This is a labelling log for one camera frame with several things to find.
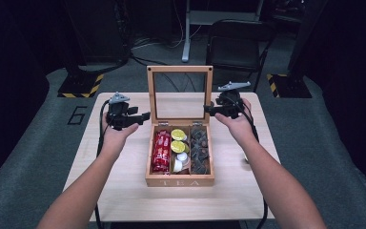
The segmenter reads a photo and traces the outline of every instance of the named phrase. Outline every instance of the handheld controller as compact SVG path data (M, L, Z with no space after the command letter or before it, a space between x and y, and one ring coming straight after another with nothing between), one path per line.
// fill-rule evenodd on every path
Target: handheld controller
M210 106L204 105L204 112L209 113L214 116L216 113L220 113L225 116L229 116L233 119L238 117L238 114L243 111L243 101L240 98L238 88L243 88L250 86L251 83L232 83L218 87L219 91L222 93L215 100L217 105L220 107L215 107L214 103L211 102Z
M106 116L106 121L109 126L117 131L121 131L123 128L129 127L134 123L142 125L144 121L149 120L151 117L151 113L135 115L138 113L138 107L129 108L129 104L126 102L129 100L129 97L120 93L115 93L109 100L109 111Z

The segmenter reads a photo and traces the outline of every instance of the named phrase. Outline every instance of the black cable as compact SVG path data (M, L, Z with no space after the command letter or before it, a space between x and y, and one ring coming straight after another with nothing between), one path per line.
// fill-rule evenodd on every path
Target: black cable
M162 73L162 75L166 78L166 80L168 81L168 82L170 82L171 83L171 85L174 87L174 89L178 92L178 93L180 93L180 91L179 91L179 89L177 88L177 86L173 83L173 81L165 74L165 73Z
M192 84L192 87L193 87L193 90L194 90L194 92L195 92L195 86L194 86L194 83L193 83L193 81L192 81L192 79L189 77L189 75L187 74L187 73L184 73L188 78L189 78L189 81L190 81L190 83Z
M155 60L149 60L149 59L144 59L141 57L137 57L135 56L133 53L131 53L130 58L132 58L133 60L142 60L142 61L146 61L146 62L151 62L151 63L155 63L155 64L159 64L159 65L168 65L164 62L160 62L160 61L155 61Z
M253 118L251 118L252 117L252 115L251 115L251 117L249 117L246 113L245 113L245 111L239 106L239 104L237 103L237 102L235 102L235 101L233 101L231 98L229 98L228 96L220 96L220 97L222 97L222 98L224 98L224 99L228 99L228 100L230 100L238 109L239 109L239 111L243 114L243 115L245 115L245 117L246 117L246 119L248 119L248 121L249 121L249 123L251 124L251 128L252 128L252 132L254 133L254 137L256 138L256 140L257 140L257 142L259 142L259 138L258 138L258 134L257 134L257 130L256 130L256 127L255 127L255 125L254 125L254 119ZM251 114L251 109L248 107L248 106L246 106L246 104L243 104L243 106L244 107L246 107L246 109L248 109L248 111L249 111L249 114ZM263 226L263 224L264 224L264 222L267 220L267 216L268 216L268 214L269 214L269 211L268 211L268 205L267 205L267 202L266 202L266 199L264 199L263 198L263 218L261 219L261 221L259 222L259 224L257 225L257 229L260 229L262 226Z
M106 130L107 128L109 127L109 124L108 126L106 127L105 131L103 131L103 126L102 126L102 121L103 121L103 112L105 110L105 107L106 105L109 104L109 100L106 100L103 105L102 105L102 108L100 109L100 117L99 117L99 130L100 130L100 137L99 137L99 143L98 143L98 146L97 146L97 153L96 153L96 157L99 156L101 150L102 150L102 147L103 147L103 141L104 141L104 135L106 133ZM96 218L96 224L97 224L97 227L99 229L103 229L103 224L100 220L100 214L99 214L99 206L97 205L96 203L96 206L94 207L94 216Z
M187 81L186 81L186 85L183 87L183 90L182 90L183 92L186 92L187 85L189 85L189 81L190 81L190 80L187 80Z
M140 64L140 65L143 65L143 66L148 66L147 64L145 64L145 63L142 63L141 61L139 61L137 58L135 58L135 57L130 57L131 59L133 59L135 62L137 62L138 64Z
M108 73L108 72L111 72L111 71L114 71L114 70L120 68L123 65L124 65L124 63L123 62L120 62L120 63L117 63L117 65L112 66L112 67L108 67L106 69L93 70L93 71L84 71L84 72L97 73L97 74Z
M137 47L140 47L140 46L145 46L145 45L148 45L148 44L151 44L150 42L153 42L153 39L150 38L150 37L147 37L147 38L142 38L140 40L135 40L133 42L133 45L132 45L132 49L133 48L137 48Z

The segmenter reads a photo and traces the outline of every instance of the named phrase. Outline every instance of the forearm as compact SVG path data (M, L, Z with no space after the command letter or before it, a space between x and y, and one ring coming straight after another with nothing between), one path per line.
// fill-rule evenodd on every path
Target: forearm
M255 139L243 143L259 188L282 228L324 228L302 185Z
M115 158L106 150L51 205L38 228L84 228L109 177Z

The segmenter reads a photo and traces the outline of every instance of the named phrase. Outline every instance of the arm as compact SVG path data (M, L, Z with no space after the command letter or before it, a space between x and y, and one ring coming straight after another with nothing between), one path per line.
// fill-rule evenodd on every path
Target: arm
M103 130L106 129L106 114ZM113 164L120 156L127 137L138 129L138 124L116 131L107 128L100 155L50 206L37 228L84 228L109 177Z
M249 108L251 104L243 99ZM257 184L278 224L282 228L326 228L313 200L302 185L279 164L256 140L244 115L230 119L215 118L226 125L243 149Z

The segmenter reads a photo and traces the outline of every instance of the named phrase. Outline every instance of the wooden table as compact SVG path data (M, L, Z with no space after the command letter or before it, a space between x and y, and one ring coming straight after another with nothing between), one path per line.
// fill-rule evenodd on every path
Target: wooden table
M148 93L123 93L131 98L130 107L138 106L138 114L149 112ZM219 93L212 94L215 101ZM99 115L105 100L112 93L100 94L94 104L65 188L76 180L94 161L99 138ZM260 143L279 161L269 127L258 97L241 93L252 103L254 125ZM102 221L169 221L261 219L263 197L251 167L241 148L223 124L210 118L213 143L213 187L147 187L145 169L149 151L151 121L144 122L129 136L120 158L99 199ZM269 211L269 219L274 216Z

